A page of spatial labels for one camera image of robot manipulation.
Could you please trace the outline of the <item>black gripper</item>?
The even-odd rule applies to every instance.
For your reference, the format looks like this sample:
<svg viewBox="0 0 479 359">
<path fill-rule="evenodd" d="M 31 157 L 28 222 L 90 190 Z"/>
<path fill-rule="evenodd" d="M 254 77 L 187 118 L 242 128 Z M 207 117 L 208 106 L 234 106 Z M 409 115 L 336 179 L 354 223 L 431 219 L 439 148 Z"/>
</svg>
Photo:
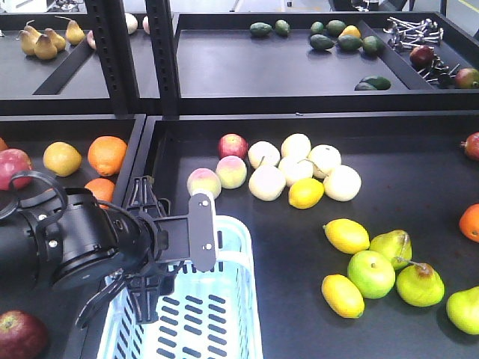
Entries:
<svg viewBox="0 0 479 359">
<path fill-rule="evenodd" d="M 76 320 L 78 327 L 86 327 L 122 290 L 127 291 L 136 323 L 154 323 L 159 318 L 157 302 L 174 291 L 174 281 L 184 263 L 191 262 L 202 272 L 214 267 L 217 229 L 213 193 L 195 189 L 185 215 L 170 216 L 168 208 L 169 202 L 157 199 L 153 193 L 153 178 L 142 176 L 134 179 L 126 208 L 111 209 L 139 229 L 138 236 L 128 233 L 120 243 L 139 244 L 141 256 L 130 267 L 119 267 L 112 283 L 87 302 Z"/>
</svg>

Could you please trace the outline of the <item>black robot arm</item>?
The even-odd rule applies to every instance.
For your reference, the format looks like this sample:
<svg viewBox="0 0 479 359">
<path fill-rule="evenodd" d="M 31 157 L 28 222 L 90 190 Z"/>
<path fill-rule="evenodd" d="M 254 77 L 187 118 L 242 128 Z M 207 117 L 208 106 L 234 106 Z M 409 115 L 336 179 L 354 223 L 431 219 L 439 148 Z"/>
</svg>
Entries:
<svg viewBox="0 0 479 359">
<path fill-rule="evenodd" d="M 44 182 L 45 192 L 21 198 L 14 181 L 27 178 Z M 149 176 L 135 178 L 126 206 L 119 207 L 37 171 L 14 174 L 1 193 L 2 286 L 64 290 L 110 277 L 76 324 L 85 327 L 122 291 L 138 324 L 155 322 L 157 301 L 174 291 L 183 264 L 199 271 L 215 266 L 218 239 L 210 193 L 196 192 L 185 215 L 170 217 L 152 185 Z"/>
</svg>

